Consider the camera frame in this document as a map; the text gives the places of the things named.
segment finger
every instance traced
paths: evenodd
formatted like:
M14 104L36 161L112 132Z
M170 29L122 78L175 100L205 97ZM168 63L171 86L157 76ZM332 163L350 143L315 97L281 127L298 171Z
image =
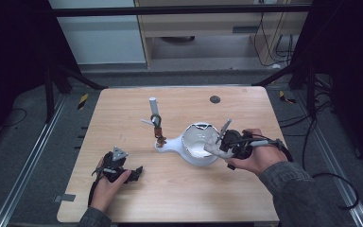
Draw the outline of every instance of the finger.
M122 183L124 183L128 179L128 177L130 176L130 174L131 174L131 170L126 170L114 182L116 184L118 184L118 185L121 185Z
M235 167L241 167L242 166L242 160L240 159L235 159L235 158L231 158L231 159L225 159L226 163L227 164L230 164L232 166L235 166Z
M243 133L244 133L244 131L247 131L250 134L259 134L259 135L262 135L262 132L259 129L245 129L245 130L243 130Z

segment aluminum rail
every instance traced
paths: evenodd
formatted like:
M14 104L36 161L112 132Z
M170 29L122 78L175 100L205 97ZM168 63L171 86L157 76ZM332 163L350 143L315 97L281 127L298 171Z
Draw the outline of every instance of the aluminum rail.
M265 5L210 5L210 6L172 6L172 7L131 7L95 9L50 9L26 10L28 14L50 15L56 17L80 16L126 16L158 14L196 14L196 13L244 13L244 12L304 12L330 8L329 5L312 4L265 4Z
M17 203L23 195L23 192L26 189L26 185L31 177L31 174L40 159L41 154L43 153L43 149L46 145L46 142L54 129L58 118L63 109L63 104L66 99L66 95L60 95L56 106L56 112L53 115L51 121L46 123L43 127L43 130L34 145L31 153L28 155L27 161L20 172L14 186L11 188L9 195L7 196L4 204L0 208L0 227L7 226L11 215L13 214L14 209L16 208Z

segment black cable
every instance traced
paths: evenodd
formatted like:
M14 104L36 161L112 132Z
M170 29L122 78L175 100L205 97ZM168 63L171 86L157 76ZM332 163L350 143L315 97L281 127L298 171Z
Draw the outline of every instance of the black cable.
M327 107L331 107L333 104L331 101L326 101L325 103L323 103L322 105L317 107L317 112L322 112L323 110L325 110Z
M318 96L322 96L322 95L330 96L331 94L329 92L321 92L321 93L316 94L314 96L314 98L317 98Z
M341 179L343 182L345 182L347 185L349 185L354 193L355 193L355 201L352 205L349 205L349 206L341 206L341 205L338 205L337 207L342 209L342 210L350 210L350 209L353 209L355 208L358 204L359 204L359 194L358 194L358 191L354 188L353 184L350 183L348 180L346 180L345 178L341 177L341 176L338 176L337 174L334 174L334 173L329 173L329 172L321 172L321 173L318 173L318 174L315 174L312 176L312 178L317 178L319 176L330 176L330 177L336 177L336 178L339 178Z
M283 133L283 136L307 136L309 133L311 133L313 130L315 129L315 126L312 127L312 129L310 131L307 131L306 134L284 134Z
M307 134L305 135L305 139L304 139L304 145L302 146L302 169L305 170L305 149L306 149L306 145L308 143L308 138L309 138L309 134L311 133L311 129L314 123L317 123L317 118L314 118L311 123L309 124L309 128L307 130Z
M279 45L281 43L281 40L283 38L283 35L279 36L278 42L276 43L276 47L275 47L275 52L276 55L281 57L281 58L285 58L288 57L288 55L291 55L294 51L292 50L292 42L293 42L293 36L290 35L290 41L289 41L289 45L287 50L279 50Z
M290 41L288 42L288 52L287 52L287 65L290 64L291 59L293 58L293 35L290 35Z
M290 136L290 137L302 137L302 136L306 136L306 134L284 134L282 133L283 136Z
M264 135L260 135L260 134L253 134L252 136L259 136L259 137L262 137L262 138L264 138L264 139L268 139L268 140L270 140L269 138L267 138L266 136L264 136Z
M20 122L24 121L27 117L27 111L25 109L22 109L22 108L15 108L15 109L12 109L11 110L12 112L13 111L23 111L25 113L25 115L23 116L22 119L18 120L17 122L15 123L12 123L12 124L8 124L8 125L2 125L2 127L11 127L11 126L15 126L17 124L19 124Z
M297 124L299 124L300 122L304 121L304 120L305 120L306 118L308 118L308 117L309 117L309 115L305 115L305 116L304 116L304 117L302 117L300 120L295 121L295 122L290 123L290 124L287 124L287 125L283 125L283 126L281 126L280 128L282 129L282 128L287 128L287 127L290 127L290 126L297 125Z
M262 33L264 35L264 40L265 40L265 44L267 45L268 54L269 54L270 58L274 61L274 63L272 63L272 64L264 64L264 63L262 63L261 58L259 56L258 49L256 48L256 37L257 37L258 31L260 29L262 29ZM261 63L262 66L271 66L271 65L273 65L275 63L281 63L281 62L283 62L283 61L277 61L277 60L273 59L272 55L270 54L270 48L269 48L269 44L268 44L268 39L267 39L267 36L265 34L265 30L264 30L264 12L261 12L261 20L259 22L258 29L257 29L257 31L256 31L256 33L254 35L253 41L254 41L254 49L255 49L255 51L257 53L258 59L259 59L259 61L260 61L260 63Z
M293 116L291 118L288 118L288 119L285 119L285 120L279 120L278 122L286 122L286 121L290 121L290 120L294 120L294 119L297 119L297 118L300 118L300 117L304 117L306 116L306 114L303 114L303 115L300 115L300 116Z

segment robotic hand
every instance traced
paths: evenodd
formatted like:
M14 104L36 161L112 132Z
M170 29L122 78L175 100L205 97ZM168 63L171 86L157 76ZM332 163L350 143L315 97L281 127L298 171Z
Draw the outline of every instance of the robotic hand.
M100 167L97 167L93 172L93 175L94 173L96 173L96 180L93 182L93 185L91 186L90 196L88 198L88 206L91 205L95 188L98 185L99 180L101 180L103 176L105 176L108 179L108 181L113 183L120 177L120 175L122 175L123 172L126 171L126 169L123 168L123 164L126 162L127 156L129 156L127 152L117 147L113 149L113 152L109 151L104 156L102 165ZM128 179L124 183L138 181L138 178L140 177L140 174L142 172L143 172L142 166L138 167L135 170L132 170Z
M228 119L220 133L214 133L211 136L204 146L206 151L222 159L247 159L252 155L252 149L254 147L273 145L285 154L288 161L293 161L290 152L285 148L285 145L280 139L270 140L266 137L253 138L249 131L242 131L242 134L240 134L235 130L227 130L231 122L232 120ZM234 166L228 165L228 167L234 170Z

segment gray sleeve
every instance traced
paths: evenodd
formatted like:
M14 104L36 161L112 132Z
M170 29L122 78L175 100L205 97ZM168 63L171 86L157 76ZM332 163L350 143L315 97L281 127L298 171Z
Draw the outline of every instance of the gray sleeve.
M324 199L315 180L298 164L275 164L259 179L272 194L283 227L346 226L337 207Z
M111 222L104 213L93 207L89 207L78 223L78 227L109 227L111 226Z

